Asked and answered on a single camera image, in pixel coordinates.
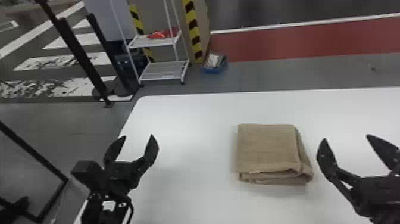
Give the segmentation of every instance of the metal shelf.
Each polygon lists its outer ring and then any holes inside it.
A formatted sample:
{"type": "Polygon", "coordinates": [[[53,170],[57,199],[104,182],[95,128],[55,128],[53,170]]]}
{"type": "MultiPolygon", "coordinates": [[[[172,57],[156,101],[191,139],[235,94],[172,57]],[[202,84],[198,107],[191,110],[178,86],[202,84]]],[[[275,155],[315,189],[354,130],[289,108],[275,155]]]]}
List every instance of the metal shelf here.
{"type": "Polygon", "coordinates": [[[189,60],[149,63],[143,71],[139,80],[154,81],[180,79],[181,82],[184,82],[188,66],[189,60]]]}
{"type": "Polygon", "coordinates": [[[178,34],[174,38],[165,39],[150,39],[147,35],[138,35],[133,38],[133,40],[128,44],[129,49],[136,48],[149,48],[152,46],[175,46],[178,43],[182,31],[179,30],[178,34]]]}

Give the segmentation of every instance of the hazard stripe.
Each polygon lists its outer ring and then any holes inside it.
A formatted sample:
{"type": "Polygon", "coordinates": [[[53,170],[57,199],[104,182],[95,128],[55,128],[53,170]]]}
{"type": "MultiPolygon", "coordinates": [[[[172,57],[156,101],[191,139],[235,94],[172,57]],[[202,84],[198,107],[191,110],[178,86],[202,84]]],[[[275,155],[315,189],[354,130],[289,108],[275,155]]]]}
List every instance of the hazard stripe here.
{"type": "Polygon", "coordinates": [[[201,44],[199,24],[197,22],[195,3],[193,0],[182,0],[186,13],[186,24],[189,28],[189,37],[192,44],[193,55],[198,64],[203,63],[203,47],[201,44]]]}
{"type": "MultiPolygon", "coordinates": [[[[136,30],[139,35],[145,35],[145,29],[143,28],[143,23],[140,20],[140,15],[136,5],[129,5],[129,11],[132,15],[133,21],[135,22],[136,30]]],[[[149,58],[149,60],[154,63],[154,55],[151,48],[143,48],[143,52],[149,58]]]]}

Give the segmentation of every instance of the black stand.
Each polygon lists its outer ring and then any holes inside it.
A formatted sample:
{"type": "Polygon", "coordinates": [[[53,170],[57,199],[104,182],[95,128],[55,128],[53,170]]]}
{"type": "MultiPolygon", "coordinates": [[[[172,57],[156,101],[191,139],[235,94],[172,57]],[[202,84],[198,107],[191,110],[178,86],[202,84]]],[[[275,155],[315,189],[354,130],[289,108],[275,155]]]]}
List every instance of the black stand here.
{"type": "Polygon", "coordinates": [[[119,82],[121,85],[118,85],[114,89],[114,93],[119,97],[126,97],[136,93],[139,89],[139,83],[135,79],[135,82],[130,82],[130,80],[125,76],[124,71],[118,64],[117,60],[115,59],[115,52],[108,44],[107,40],[104,37],[103,32],[101,31],[99,24],[97,23],[97,19],[93,13],[90,13],[86,16],[87,20],[89,21],[90,25],[92,26],[93,30],[96,33],[97,38],[99,39],[101,45],[104,48],[105,53],[107,54],[108,58],[111,61],[112,66],[114,67],[115,71],[117,72],[117,76],[119,78],[119,82]]]}
{"type": "Polygon", "coordinates": [[[57,198],[60,196],[61,192],[65,188],[68,177],[61,173],[55,166],[53,166],[45,157],[40,155],[32,146],[30,146],[27,142],[25,142],[21,137],[19,137],[15,132],[13,132],[10,128],[8,128],[4,123],[0,121],[0,130],[9,137],[12,141],[14,141],[17,145],[19,145],[25,152],[31,155],[35,160],[37,160],[40,164],[45,166],[50,172],[52,172],[55,176],[62,180],[62,183],[58,186],[57,190],[54,192],[50,200],[46,203],[43,210],[39,213],[38,216],[34,216],[33,214],[26,211],[27,208],[27,200],[22,198],[18,200],[16,203],[11,203],[6,199],[0,197],[0,205],[4,206],[5,209],[2,211],[2,214],[6,217],[13,217],[15,214],[20,216],[24,216],[25,218],[36,222],[41,223],[43,222],[44,218],[50,211],[51,207],[56,202],[57,198]]]}
{"type": "Polygon", "coordinates": [[[105,107],[113,107],[113,103],[107,97],[110,95],[112,90],[109,91],[104,82],[101,80],[99,73],[93,66],[79,41],[76,39],[75,34],[68,25],[67,20],[65,18],[57,19],[50,6],[47,4],[47,0],[35,0],[35,2],[40,4],[50,21],[53,23],[54,27],[57,29],[58,33],[60,33],[62,39],[72,51],[80,66],[84,69],[90,81],[93,83],[93,86],[99,92],[100,97],[104,100],[105,107]]]}

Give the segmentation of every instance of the folded towel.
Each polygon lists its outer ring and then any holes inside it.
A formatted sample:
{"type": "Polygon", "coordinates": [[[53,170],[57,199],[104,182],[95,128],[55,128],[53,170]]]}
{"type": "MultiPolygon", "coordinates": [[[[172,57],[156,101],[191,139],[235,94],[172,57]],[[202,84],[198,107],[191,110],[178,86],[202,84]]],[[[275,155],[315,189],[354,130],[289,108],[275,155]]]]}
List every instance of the folded towel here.
{"type": "Polygon", "coordinates": [[[293,125],[239,125],[237,152],[242,181],[305,185],[313,178],[310,160],[293,125]]]}

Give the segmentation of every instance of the black metal pole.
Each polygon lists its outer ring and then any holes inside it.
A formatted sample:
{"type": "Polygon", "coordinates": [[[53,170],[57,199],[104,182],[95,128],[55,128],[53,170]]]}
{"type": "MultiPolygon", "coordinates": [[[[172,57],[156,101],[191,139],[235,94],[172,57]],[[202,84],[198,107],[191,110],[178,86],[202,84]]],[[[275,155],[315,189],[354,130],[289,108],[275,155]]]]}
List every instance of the black metal pole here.
{"type": "Polygon", "coordinates": [[[68,25],[67,20],[65,18],[61,18],[58,20],[56,24],[60,28],[59,32],[61,36],[64,38],[67,46],[75,55],[76,60],[82,66],[90,81],[92,81],[93,85],[99,92],[100,97],[104,99],[106,105],[111,105],[112,103],[109,101],[107,97],[109,95],[107,87],[105,86],[103,80],[101,80],[99,73],[93,66],[92,62],[90,61],[85,50],[79,43],[78,39],[76,39],[75,34],[72,31],[71,27],[68,25]]]}
{"type": "Polygon", "coordinates": [[[16,206],[15,204],[7,201],[6,199],[0,197],[0,205],[5,207],[5,211],[10,210],[18,215],[22,215],[27,219],[41,223],[45,216],[48,214],[54,203],[56,202],[57,198],[62,193],[63,189],[67,185],[68,177],[64,175],[60,170],[58,170],[53,164],[51,164],[45,157],[40,155],[32,146],[30,146],[25,140],[19,137],[13,130],[7,127],[3,122],[0,121],[0,130],[4,133],[7,137],[9,137],[12,141],[14,141],[18,146],[20,146],[25,152],[31,155],[34,159],[36,159],[40,164],[45,166],[48,170],[50,170],[55,176],[62,180],[62,183],[58,186],[57,190],[53,193],[50,200],[46,203],[43,210],[40,212],[39,216],[34,216],[25,209],[16,206]]]}
{"type": "Polygon", "coordinates": [[[107,97],[109,95],[107,87],[101,80],[99,73],[93,66],[85,50],[83,49],[79,41],[76,39],[75,34],[73,33],[67,20],[65,18],[57,19],[55,14],[51,10],[49,4],[47,3],[47,0],[35,0],[35,1],[36,3],[40,4],[44,12],[47,14],[49,19],[53,23],[54,27],[57,29],[58,33],[60,33],[62,39],[67,44],[69,49],[72,51],[72,53],[76,57],[76,60],[83,68],[90,81],[93,83],[93,86],[99,92],[100,97],[104,100],[106,107],[112,107],[113,104],[107,97]]]}
{"type": "Polygon", "coordinates": [[[105,39],[104,34],[101,31],[99,24],[97,23],[95,15],[93,13],[90,13],[89,15],[86,16],[86,18],[89,21],[90,25],[92,25],[92,28],[95,31],[97,38],[99,39],[101,45],[103,46],[104,51],[107,54],[108,58],[110,59],[112,66],[116,70],[118,78],[121,80],[121,83],[124,86],[125,90],[128,93],[133,94],[133,89],[129,85],[129,82],[126,76],[124,75],[124,71],[122,71],[121,67],[118,65],[118,62],[115,59],[115,53],[110,48],[107,40],[105,39]]]}

